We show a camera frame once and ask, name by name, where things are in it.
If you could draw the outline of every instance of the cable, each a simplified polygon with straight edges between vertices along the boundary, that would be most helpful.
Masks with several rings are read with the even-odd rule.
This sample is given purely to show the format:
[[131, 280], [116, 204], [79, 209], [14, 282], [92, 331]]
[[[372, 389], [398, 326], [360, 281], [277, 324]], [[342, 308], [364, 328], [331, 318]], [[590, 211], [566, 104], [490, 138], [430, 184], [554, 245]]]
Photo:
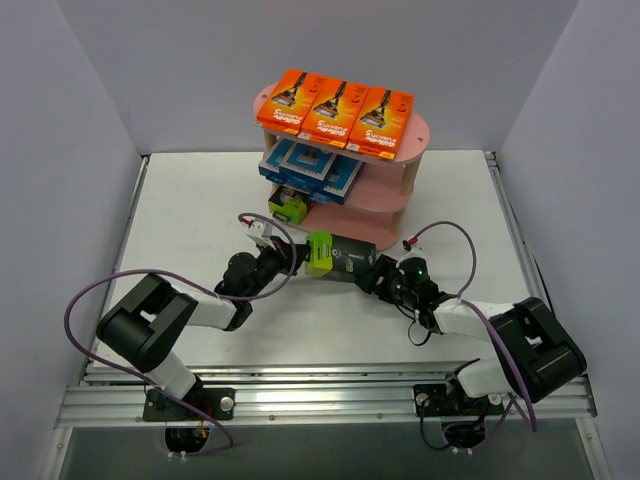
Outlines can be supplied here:
[[411, 322], [411, 325], [409, 325], [409, 328], [407, 329], [407, 337], [409, 337], [409, 341], [411, 342], [411, 345], [415, 346], [415, 347], [422, 347], [423, 345], [426, 345], [427, 342], [431, 339], [431, 332], [427, 332], [427, 336], [424, 337], [424, 340], [421, 342], [414, 342], [413, 339], [411, 338], [411, 327], [413, 327], [416, 324], [416, 321], [414, 320], [413, 322]]
[[429, 441], [427, 440], [427, 436], [424, 433], [424, 410], [425, 410], [426, 403], [428, 401], [429, 401], [429, 398], [425, 398], [420, 404], [420, 436], [422, 437], [422, 441], [427, 447], [429, 447], [431, 450], [441, 452], [442, 450], [446, 450], [451, 446], [449, 441], [447, 441], [447, 443], [445, 443], [444, 445], [434, 446], [429, 443]]
[[[71, 312], [73, 311], [73, 308], [75, 307], [76, 303], [78, 303], [78, 301], [84, 296], [86, 295], [88, 292], [90, 292], [91, 290], [93, 290], [94, 288], [110, 282], [112, 280], [115, 280], [117, 278], [122, 278], [122, 277], [129, 277], [132, 275], [146, 275], [146, 274], [156, 274], [156, 275], [160, 275], [163, 277], [169, 277], [169, 278], [173, 278], [174, 280], [178, 280], [181, 283], [184, 283], [186, 285], [189, 285], [192, 288], [195, 288], [197, 290], [200, 290], [201, 292], [216, 297], [216, 298], [220, 298], [223, 300], [238, 300], [238, 301], [253, 301], [253, 300], [260, 300], [262, 298], [268, 297], [270, 295], [273, 295], [274, 293], [279, 292], [286, 284], [287, 282], [291, 279], [291, 277], [293, 277], [295, 270], [296, 270], [296, 264], [298, 261], [297, 258], [297, 252], [296, 252], [296, 247], [295, 247], [295, 242], [293, 241], [293, 238], [291, 238], [291, 235], [289, 235], [289, 233], [282, 227], [280, 226], [278, 223], [276, 223], [274, 220], [265, 217], [264, 215], [259, 215], [257, 213], [250, 213], [250, 212], [246, 212], [246, 213], [241, 213], [240, 215], [238, 215], [238, 220], [240, 220], [243, 223], [246, 223], [247, 220], [245, 217], [252, 217], [252, 218], [256, 218], [259, 220], [262, 220], [263, 222], [266, 222], [272, 226], [274, 226], [277, 230], [279, 230], [287, 239], [287, 241], [289, 242], [289, 244], [291, 245], [291, 268], [289, 269], [289, 271], [287, 272], [287, 275], [285, 276], [284, 280], [282, 280], [282, 282], [280, 282], [276, 287], [274, 287], [272, 290], [268, 291], [267, 293], [262, 293], [259, 295], [255, 295], [253, 297], [234, 297], [234, 296], [230, 296], [230, 295], [218, 295], [217, 293], [215, 293], [212, 290], [209, 290], [206, 287], [203, 287], [195, 282], [192, 282], [191, 280], [178, 275], [176, 273], [173, 272], [168, 272], [166, 270], [159, 270], [159, 269], [154, 269], [154, 268], [149, 268], [149, 269], [136, 269], [136, 270], [127, 270], [127, 271], [123, 271], [123, 272], [116, 272], [112, 275], [109, 275], [101, 280], [98, 280], [96, 282], [91, 283], [90, 285], [87, 285], [86, 287], [84, 287], [83, 289], [81, 289], [78, 293], [76, 293], [73, 298], [71, 299], [71, 301], [69, 302], [69, 304], [67, 305], [67, 308], [65, 309], [64, 312], [64, 332], [67, 336], [67, 338], [69, 339], [69, 342], [71, 342], [71, 344], [76, 348], [76, 350], [80, 351], [83, 355], [85, 355], [86, 357], [96, 361], [96, 362], [100, 362], [104, 365], [107, 365], [108, 367], [111, 368], [115, 368], [116, 370], [120, 370], [121, 372], [124, 373], [128, 373], [129, 375], [133, 375], [134, 377], [139, 378], [140, 380], [142, 380], [143, 382], [145, 382], [146, 384], [158, 388], [157, 385], [154, 384], [154, 382], [147, 377], [146, 375], [138, 372], [137, 370], [134, 370], [133, 368], [129, 368], [129, 367], [125, 367], [123, 365], [119, 365], [115, 362], [112, 362], [110, 360], [107, 360], [106, 358], [103, 358], [95, 353], [93, 353], [92, 351], [90, 351], [89, 349], [85, 348], [80, 342], [78, 342], [78, 340], [75, 338], [75, 336], [73, 335], [73, 332], [71, 331]], [[159, 392], [164, 395], [166, 398], [168, 398], [169, 400], [171, 400], [174, 403], [177, 403], [178, 405], [180, 405], [181, 407], [185, 408], [186, 410], [198, 415], [200, 418], [203, 418], [204, 420], [214, 424], [226, 437], [228, 440], [228, 443], [226, 445], [221, 445], [221, 446], [216, 446], [216, 447], [212, 447], [206, 450], [201, 450], [200, 452], [195, 452], [193, 454], [189, 454], [190, 456], [196, 456], [196, 455], [207, 455], [207, 454], [211, 454], [211, 453], [216, 453], [216, 452], [221, 452], [223, 450], [228, 450], [231, 447], [233, 447], [234, 445], [234, 440], [233, 440], [233, 436], [231, 435], [231, 432], [229, 432], [229, 430], [227, 430], [227, 428], [222, 425], [222, 423], [218, 422], [216, 419], [214, 419], [211, 415], [206, 414], [205, 412], [203, 412], [202, 410], [194, 407], [193, 405], [188, 404], [187, 402], [183, 401], [182, 399], [172, 395], [169, 392], [166, 392], [160, 388], [158, 388]]]
[[404, 315], [405, 317], [407, 317], [409, 320], [411, 320], [411, 321], [413, 321], [413, 322], [415, 322], [415, 321], [416, 321], [415, 317], [414, 317], [413, 315], [411, 315], [411, 314], [409, 314], [409, 313], [405, 312], [404, 310], [402, 310], [402, 308], [400, 308], [400, 305], [398, 305], [397, 303], [394, 303], [393, 305], [398, 309], [398, 311], [399, 311], [401, 314], [403, 314], [403, 315]]
[[500, 335], [498, 335], [498, 332], [493, 327], [493, 325], [491, 325], [491, 322], [484, 315], [484, 313], [482, 313], [482, 311], [478, 307], [476, 307], [473, 303], [462, 298], [462, 294], [467, 290], [467, 288], [469, 288], [469, 285], [471, 285], [471, 282], [473, 282], [473, 279], [475, 278], [475, 275], [476, 275], [477, 266], [478, 266], [478, 255], [476, 253], [476, 247], [473, 243], [471, 235], [469, 235], [469, 233], [457, 223], [451, 222], [449, 220], [441, 220], [438, 222], [431, 223], [426, 227], [423, 227], [420, 230], [418, 230], [418, 232], [413, 237], [407, 240], [407, 243], [409, 245], [415, 244], [418, 241], [418, 237], [420, 235], [422, 235], [427, 230], [430, 230], [433, 227], [437, 227], [439, 225], [449, 225], [451, 227], [458, 229], [465, 236], [465, 238], [467, 239], [467, 242], [469, 243], [469, 247], [471, 249], [471, 273], [469, 274], [469, 278], [465, 282], [465, 284], [462, 286], [462, 288], [458, 290], [458, 293], [457, 293], [458, 299], [460, 300], [460, 303], [469, 307], [480, 318], [480, 320], [486, 327], [487, 332], [491, 337], [491, 340], [500, 349], [500, 351], [502, 352], [502, 355], [505, 357], [505, 360], [507, 361], [507, 364], [509, 365], [511, 372], [513, 373], [516, 383], [518, 384], [518, 388], [520, 389], [520, 394], [525, 402], [525, 406], [529, 414], [528, 418], [527, 416], [523, 416], [523, 419], [529, 424], [529, 426], [531, 427], [531, 430], [533, 432], [536, 432], [538, 431], [538, 422], [536, 419], [535, 411], [533, 409], [533, 402], [531, 401], [531, 396], [529, 395], [529, 391], [527, 390], [527, 386], [524, 382], [524, 378], [522, 377], [522, 374], [518, 370], [518, 367], [516, 365], [515, 360], [513, 359], [513, 356], [511, 355], [511, 352], [509, 352], [504, 341], [502, 340], [502, 338], [500, 338]]
[[[468, 451], [474, 452], [476, 451], [478, 448], [481, 448], [483, 446], [486, 446], [487, 443], [489, 443], [489, 441], [491, 440], [491, 438], [493, 438], [493, 436], [498, 432], [498, 430], [500, 429], [500, 427], [502, 426], [502, 424], [504, 423], [505, 419], [507, 418], [507, 415], [509, 414], [509, 411], [511, 410], [511, 407], [513, 407], [514, 405], [516, 405], [516, 408], [518, 408], [518, 402], [516, 401], [515, 397], [511, 397], [509, 403], [507, 404], [507, 406], [504, 409], [504, 412], [502, 412], [502, 415], [500, 416], [500, 418], [498, 419], [498, 422], [495, 424], [495, 426], [491, 429], [491, 431], [485, 436], [484, 440], [482, 440], [480, 443], [478, 443], [475, 447], [471, 447], [471, 448], [465, 448], [465, 447], [458, 447], [458, 448], [465, 448]], [[457, 427], [458, 425], [463, 425], [463, 423], [450, 423], [449, 425], [447, 425], [446, 427], [444, 427], [442, 429], [442, 435], [444, 436], [444, 438], [448, 441], [447, 439], [447, 432], [455, 427]]]
[[398, 311], [403, 314], [405, 317], [409, 318], [411, 320], [411, 324], [409, 325], [409, 328], [407, 329], [407, 337], [409, 338], [409, 341], [411, 342], [411, 345], [415, 346], [415, 347], [422, 347], [423, 345], [426, 345], [427, 342], [429, 341], [429, 339], [431, 338], [431, 332], [429, 331], [427, 333], [427, 336], [425, 337], [425, 339], [421, 342], [414, 342], [413, 339], [411, 338], [411, 327], [413, 327], [416, 324], [416, 319], [413, 315], [410, 315], [409, 313], [405, 312], [404, 310], [402, 310], [402, 308], [400, 307], [400, 305], [398, 305], [397, 303], [394, 303], [394, 306], [398, 309]]
[[427, 225], [426, 227], [423, 227], [420, 230], [418, 230], [418, 232], [413, 237], [411, 237], [409, 240], [407, 240], [407, 243], [409, 245], [415, 244], [418, 241], [418, 237], [420, 235], [422, 235], [427, 230], [431, 230], [433, 227], [437, 227], [439, 225], [449, 225], [449, 226], [451, 226], [453, 228], [456, 228], [456, 229], [460, 230], [460, 232], [467, 239], [467, 242], [469, 242], [469, 247], [471, 248], [471, 273], [469, 273], [468, 280], [465, 282], [465, 284], [462, 286], [462, 288], [460, 290], [458, 290], [458, 293], [456, 294], [458, 297], [460, 297], [467, 290], [467, 288], [469, 288], [469, 285], [471, 285], [471, 282], [473, 282], [473, 279], [476, 276], [476, 269], [477, 269], [477, 266], [478, 266], [478, 255], [476, 253], [476, 246], [474, 245], [473, 240], [471, 239], [471, 235], [469, 235], [469, 233], [463, 227], [461, 227], [460, 225], [458, 225], [455, 222], [451, 222], [449, 220], [440, 220], [438, 222], [433, 222], [433, 223]]
[[473, 310], [474, 313], [480, 318], [480, 320], [482, 320], [482, 323], [486, 327], [487, 332], [489, 333], [489, 336], [491, 337], [491, 340], [500, 349], [500, 351], [502, 352], [502, 355], [505, 357], [505, 360], [507, 361], [507, 364], [509, 365], [509, 368], [511, 369], [511, 372], [513, 373], [513, 376], [514, 376], [514, 378], [516, 380], [516, 383], [518, 384], [518, 388], [520, 389], [520, 394], [522, 396], [522, 399], [524, 400], [525, 406], [527, 408], [527, 413], [529, 414], [529, 416], [527, 417], [526, 415], [524, 415], [524, 412], [522, 411], [522, 409], [520, 409], [520, 406], [517, 404], [517, 402], [516, 402], [516, 405], [518, 405], [518, 406], [516, 408], [519, 409], [519, 412], [520, 412], [522, 418], [531, 427], [531, 431], [532, 432], [537, 432], [538, 431], [538, 420], [536, 418], [536, 413], [535, 413], [535, 411], [533, 409], [533, 402], [531, 401], [531, 396], [529, 395], [529, 391], [527, 390], [527, 386], [524, 383], [524, 378], [522, 377], [522, 374], [518, 370], [518, 366], [516, 365], [516, 362], [513, 359], [513, 356], [511, 356], [511, 352], [509, 352], [509, 350], [507, 349], [507, 346], [505, 345], [504, 341], [502, 340], [502, 338], [500, 337], [500, 335], [498, 334], [496, 329], [493, 327], [493, 325], [491, 325], [491, 322], [489, 321], [487, 316], [484, 313], [482, 313], [482, 310], [480, 310], [473, 303], [471, 303], [468, 300], [465, 300], [463, 298], [460, 299], [460, 303], [462, 303], [466, 307], [469, 307], [471, 310]]

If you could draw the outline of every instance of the wooden shelf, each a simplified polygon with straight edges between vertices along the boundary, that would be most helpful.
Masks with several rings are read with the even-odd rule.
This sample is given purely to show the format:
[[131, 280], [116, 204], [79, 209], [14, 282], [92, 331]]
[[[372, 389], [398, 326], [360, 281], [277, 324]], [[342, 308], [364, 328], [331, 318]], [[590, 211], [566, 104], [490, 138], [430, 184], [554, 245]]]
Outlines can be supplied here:
[[[256, 99], [253, 101], [254, 115], [258, 114], [258, 111], [260, 110], [260, 108], [262, 108], [265, 100], [269, 98], [269, 95], [271, 94], [275, 86], [275, 83], [273, 85], [269, 85], [258, 94]], [[429, 144], [430, 138], [430, 132], [427, 123], [422, 119], [420, 115], [415, 112], [411, 112], [409, 122], [407, 123], [407, 127], [404, 130], [402, 141], [400, 142], [400, 146], [398, 147], [398, 151], [396, 153], [396, 158], [394, 158], [393, 160], [382, 160], [378, 157], [355, 153], [350, 150], [345, 150], [344, 148], [336, 148], [330, 145], [319, 145], [318, 143], [312, 142], [311, 140], [304, 140], [297, 137], [296, 135], [291, 135], [289, 133], [284, 133], [277, 130], [265, 128], [264, 131], [271, 135], [288, 138], [289, 140], [293, 140], [294, 142], [304, 143], [305, 145], [318, 146], [319, 148], [327, 152], [337, 153], [339, 155], [344, 155], [345, 157], [355, 158], [356, 160], [360, 160], [361, 162], [373, 163], [375, 165], [380, 165], [383, 167], [407, 165], [409, 163], [420, 160], [420, 158], [422, 158], [422, 154], [427, 148], [427, 145]]]
[[402, 193], [403, 168], [364, 165], [344, 206], [369, 213], [394, 213], [404, 209], [410, 193]]
[[[254, 114], [258, 113], [274, 87], [275, 84], [269, 85], [255, 98]], [[281, 137], [366, 164], [344, 205], [316, 203], [298, 228], [308, 232], [322, 230], [373, 242], [379, 251], [392, 247], [398, 241], [404, 210], [411, 199], [420, 159], [430, 138], [429, 127], [420, 115], [411, 113], [393, 160], [320, 145], [276, 130], [265, 128], [264, 133], [267, 150], [276, 143], [276, 137]]]
[[322, 230], [335, 235], [376, 244], [379, 251], [391, 248], [400, 237], [393, 231], [393, 215], [369, 215], [341, 205], [316, 203], [299, 228], [307, 232]]

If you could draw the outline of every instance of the blue box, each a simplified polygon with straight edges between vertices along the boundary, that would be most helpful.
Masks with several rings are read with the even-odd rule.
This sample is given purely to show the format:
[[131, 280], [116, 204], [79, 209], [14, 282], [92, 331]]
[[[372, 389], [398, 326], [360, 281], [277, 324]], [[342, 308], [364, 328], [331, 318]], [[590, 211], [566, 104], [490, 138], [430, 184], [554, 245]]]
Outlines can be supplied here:
[[321, 190], [336, 156], [317, 147], [296, 143], [280, 162], [280, 173], [295, 187]]
[[322, 191], [319, 192], [320, 195], [343, 205], [363, 167], [363, 162], [338, 155], [329, 171]]
[[292, 146], [293, 142], [291, 140], [287, 140], [286, 138], [279, 139], [258, 164], [260, 175], [274, 183], [285, 184], [287, 182], [287, 175], [281, 172], [280, 164]]

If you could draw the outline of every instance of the product label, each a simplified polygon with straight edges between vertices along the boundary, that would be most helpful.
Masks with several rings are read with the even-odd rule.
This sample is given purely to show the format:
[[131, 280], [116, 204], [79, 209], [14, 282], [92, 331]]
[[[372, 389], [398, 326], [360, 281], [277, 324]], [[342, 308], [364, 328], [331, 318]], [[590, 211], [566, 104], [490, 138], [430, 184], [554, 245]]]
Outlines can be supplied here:
[[378, 135], [376, 133], [373, 133], [373, 130], [367, 130], [364, 136], [368, 142], [383, 145], [385, 147], [395, 147], [396, 145], [395, 138], [387, 137], [386, 135]]
[[273, 111], [273, 118], [285, 123], [291, 123], [293, 125], [298, 125], [302, 121], [302, 117], [300, 117], [299, 115], [283, 112], [279, 108], [276, 108]]
[[317, 127], [318, 127], [318, 131], [320, 132], [329, 133], [331, 135], [336, 135], [338, 137], [346, 136], [347, 132], [349, 131], [348, 128], [341, 127], [340, 125], [331, 125], [325, 122], [324, 120], [320, 120], [318, 122]]

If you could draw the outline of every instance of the green object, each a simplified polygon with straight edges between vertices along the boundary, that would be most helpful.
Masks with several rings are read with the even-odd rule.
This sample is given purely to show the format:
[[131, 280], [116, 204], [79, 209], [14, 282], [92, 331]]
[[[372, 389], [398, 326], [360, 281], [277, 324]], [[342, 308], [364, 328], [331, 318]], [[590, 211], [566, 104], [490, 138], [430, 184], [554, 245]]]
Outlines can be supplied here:
[[310, 247], [305, 273], [342, 282], [354, 282], [376, 261], [376, 246], [354, 238], [313, 232], [307, 235]]
[[269, 198], [269, 211], [278, 220], [300, 225], [311, 210], [309, 195], [280, 185]]

